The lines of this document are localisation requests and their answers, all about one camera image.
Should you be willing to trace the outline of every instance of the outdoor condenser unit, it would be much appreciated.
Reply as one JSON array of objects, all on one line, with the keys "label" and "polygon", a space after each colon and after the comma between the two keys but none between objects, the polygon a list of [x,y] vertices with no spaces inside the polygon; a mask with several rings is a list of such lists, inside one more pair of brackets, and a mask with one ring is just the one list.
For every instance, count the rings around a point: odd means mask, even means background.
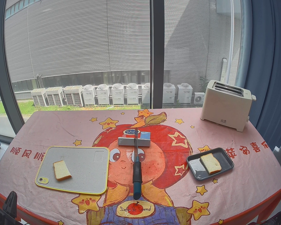
[{"label": "outdoor condenser unit", "polygon": [[34,106],[42,106],[45,107],[46,105],[46,89],[45,88],[36,88],[31,91],[32,99],[34,102]]},{"label": "outdoor condenser unit", "polygon": [[97,87],[97,96],[99,105],[109,104],[109,87],[106,84],[100,84]]},{"label": "outdoor condenser unit", "polygon": [[180,103],[191,103],[193,88],[188,83],[178,85],[178,100]]},{"label": "outdoor condenser unit", "polygon": [[127,89],[127,104],[138,104],[138,85],[129,83]]},{"label": "outdoor condenser unit", "polygon": [[82,106],[82,86],[67,86],[64,88],[68,106]]},{"label": "outdoor condenser unit", "polygon": [[95,105],[95,87],[93,85],[85,85],[82,90],[84,105]]},{"label": "outdoor condenser unit", "polygon": [[175,86],[169,82],[163,84],[163,99],[162,103],[174,103],[175,101]]},{"label": "outdoor condenser unit", "polygon": [[142,104],[150,103],[150,83],[149,82],[145,83],[145,85],[141,86],[141,89],[142,89],[142,96],[141,96]]},{"label": "outdoor condenser unit", "polygon": [[115,83],[111,88],[111,93],[114,105],[124,104],[124,85]]},{"label": "outdoor condenser unit", "polygon": [[203,104],[205,93],[204,92],[195,92],[194,104]]},{"label": "outdoor condenser unit", "polygon": [[63,106],[64,93],[61,87],[47,88],[49,106]]}]

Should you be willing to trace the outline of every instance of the pink tablecloth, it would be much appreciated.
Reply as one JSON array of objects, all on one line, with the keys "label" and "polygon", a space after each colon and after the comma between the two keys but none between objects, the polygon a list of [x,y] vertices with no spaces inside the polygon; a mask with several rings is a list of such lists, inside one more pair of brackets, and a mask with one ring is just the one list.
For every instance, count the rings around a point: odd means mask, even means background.
[{"label": "pink tablecloth", "polygon": [[[246,224],[267,219],[281,199],[281,167],[249,122],[243,132],[200,120],[201,108],[40,111],[25,123],[0,161],[0,204],[18,194],[18,216],[33,224]],[[117,138],[151,132],[143,150],[143,187],[133,201],[132,147]],[[35,176],[48,147],[106,146],[108,190],[79,195],[38,187]],[[222,147],[235,166],[197,181],[190,154]]]}]

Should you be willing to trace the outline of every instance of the blue curtain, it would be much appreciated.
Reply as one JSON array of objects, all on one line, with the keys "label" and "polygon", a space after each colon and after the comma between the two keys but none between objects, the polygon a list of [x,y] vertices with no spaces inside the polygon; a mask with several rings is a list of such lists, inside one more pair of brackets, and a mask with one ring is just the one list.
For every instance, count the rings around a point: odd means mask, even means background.
[{"label": "blue curtain", "polygon": [[242,0],[242,13],[236,85],[256,96],[250,121],[273,150],[281,145],[281,0]]}]

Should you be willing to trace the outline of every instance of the grass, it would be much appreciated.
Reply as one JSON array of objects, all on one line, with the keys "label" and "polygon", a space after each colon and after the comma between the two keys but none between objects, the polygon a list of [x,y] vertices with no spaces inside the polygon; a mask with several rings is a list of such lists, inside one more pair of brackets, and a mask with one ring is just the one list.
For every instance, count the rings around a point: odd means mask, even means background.
[{"label": "grass", "polygon": [[[91,107],[72,107],[72,106],[50,106],[50,107],[35,107],[33,101],[18,102],[20,111],[22,114],[31,115],[35,111],[73,111],[73,110],[106,110],[110,107],[110,110],[127,110],[127,109],[141,109],[145,106],[133,105],[133,106],[91,106]],[[2,102],[0,102],[0,114],[6,114]]]}]

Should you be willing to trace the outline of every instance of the knife handle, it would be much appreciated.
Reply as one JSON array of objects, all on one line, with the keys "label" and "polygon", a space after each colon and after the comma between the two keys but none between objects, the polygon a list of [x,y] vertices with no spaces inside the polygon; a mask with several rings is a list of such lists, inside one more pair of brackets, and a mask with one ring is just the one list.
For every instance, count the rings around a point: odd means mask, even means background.
[{"label": "knife handle", "polygon": [[133,164],[133,198],[138,200],[141,197],[141,184],[142,184],[142,174],[141,174],[141,162],[139,161],[139,156],[136,157]]}]

